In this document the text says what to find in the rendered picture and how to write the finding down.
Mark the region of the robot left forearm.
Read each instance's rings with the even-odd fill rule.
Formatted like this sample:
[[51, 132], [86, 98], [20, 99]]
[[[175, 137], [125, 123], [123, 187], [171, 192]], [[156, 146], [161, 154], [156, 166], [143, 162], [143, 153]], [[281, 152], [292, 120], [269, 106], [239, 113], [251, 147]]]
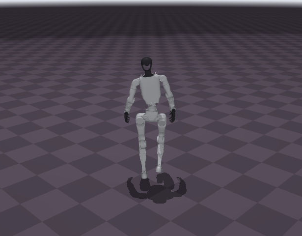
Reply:
[[131, 107], [132, 107], [132, 104], [131, 103], [128, 103], [128, 99], [129, 97], [127, 98], [127, 102], [126, 102], [126, 107], [125, 107], [125, 112], [128, 112], [128, 114], [130, 113], [130, 110], [131, 110]]

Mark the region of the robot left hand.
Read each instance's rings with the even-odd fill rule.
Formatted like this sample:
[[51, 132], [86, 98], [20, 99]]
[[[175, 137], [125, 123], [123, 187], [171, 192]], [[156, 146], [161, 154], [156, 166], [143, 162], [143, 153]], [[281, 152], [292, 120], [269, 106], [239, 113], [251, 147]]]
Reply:
[[124, 115], [125, 122], [128, 123], [128, 122], [129, 122], [129, 119], [127, 119], [127, 118], [130, 118], [130, 117], [128, 117], [129, 114], [128, 114], [128, 112], [125, 112], [124, 114], [125, 114], [125, 115]]

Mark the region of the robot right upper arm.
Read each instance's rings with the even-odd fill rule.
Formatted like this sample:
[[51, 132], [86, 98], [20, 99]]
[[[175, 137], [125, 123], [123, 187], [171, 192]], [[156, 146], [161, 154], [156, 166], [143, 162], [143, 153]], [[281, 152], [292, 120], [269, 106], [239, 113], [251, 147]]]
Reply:
[[163, 87], [166, 91], [166, 93], [165, 93], [166, 98], [167, 99], [172, 98], [173, 95], [171, 93], [170, 86], [169, 86], [169, 83], [168, 83], [168, 80], [167, 80], [166, 76], [165, 75], [158, 75], [158, 76], [160, 78], [160, 81], [163, 83], [162, 85], [163, 85]]

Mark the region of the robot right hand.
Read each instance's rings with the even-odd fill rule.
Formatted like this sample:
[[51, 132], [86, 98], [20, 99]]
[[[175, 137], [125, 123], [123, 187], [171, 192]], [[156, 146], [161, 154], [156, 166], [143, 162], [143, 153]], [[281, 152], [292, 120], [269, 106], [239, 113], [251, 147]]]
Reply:
[[170, 122], [171, 123], [174, 122], [175, 121], [175, 109], [172, 109], [172, 112], [169, 115], [171, 115], [171, 118], [169, 118], [169, 119], [171, 119]]

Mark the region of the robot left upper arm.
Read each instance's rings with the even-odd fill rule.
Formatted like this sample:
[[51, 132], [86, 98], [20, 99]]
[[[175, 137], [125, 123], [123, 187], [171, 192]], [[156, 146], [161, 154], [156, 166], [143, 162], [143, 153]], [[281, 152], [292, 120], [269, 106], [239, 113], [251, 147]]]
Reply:
[[133, 104], [134, 101], [135, 101], [134, 95], [135, 95], [136, 90], [137, 90], [136, 86], [139, 85], [139, 79], [140, 79], [140, 78], [134, 79], [134, 80], [132, 81], [132, 83], [131, 83], [128, 103]]

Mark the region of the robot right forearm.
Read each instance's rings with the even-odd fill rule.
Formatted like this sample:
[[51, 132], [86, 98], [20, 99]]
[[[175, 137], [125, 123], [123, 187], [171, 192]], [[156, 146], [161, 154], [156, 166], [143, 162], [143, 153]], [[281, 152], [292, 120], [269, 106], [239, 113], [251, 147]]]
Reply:
[[[174, 104], [174, 97], [167, 99], [169, 103], [169, 109], [172, 112], [172, 109], [175, 109], [175, 104]], [[176, 110], [176, 109], [175, 109]]]

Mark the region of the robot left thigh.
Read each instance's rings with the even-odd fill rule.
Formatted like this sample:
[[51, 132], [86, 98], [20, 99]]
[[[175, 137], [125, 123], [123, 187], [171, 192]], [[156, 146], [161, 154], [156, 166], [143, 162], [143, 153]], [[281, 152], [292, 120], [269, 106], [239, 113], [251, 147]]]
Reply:
[[138, 132], [138, 141], [140, 141], [141, 149], [146, 148], [145, 140], [145, 113], [138, 113], [136, 115], [136, 125]]

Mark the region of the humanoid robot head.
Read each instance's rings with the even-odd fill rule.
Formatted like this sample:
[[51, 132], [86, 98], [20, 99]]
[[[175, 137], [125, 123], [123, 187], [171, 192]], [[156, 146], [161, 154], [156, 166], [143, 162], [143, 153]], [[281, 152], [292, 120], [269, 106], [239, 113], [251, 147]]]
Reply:
[[[145, 64], [145, 66], [148, 66], [150, 64], [150, 69], [149, 70], [145, 70], [143, 68], [143, 65]], [[151, 76], [154, 76], [154, 74], [151, 73], [151, 67], [152, 67], [152, 60], [151, 58], [149, 57], [144, 57], [142, 60], [141, 60], [141, 66], [143, 68], [143, 70], [145, 71], [145, 75], [143, 77], [151, 77]]]

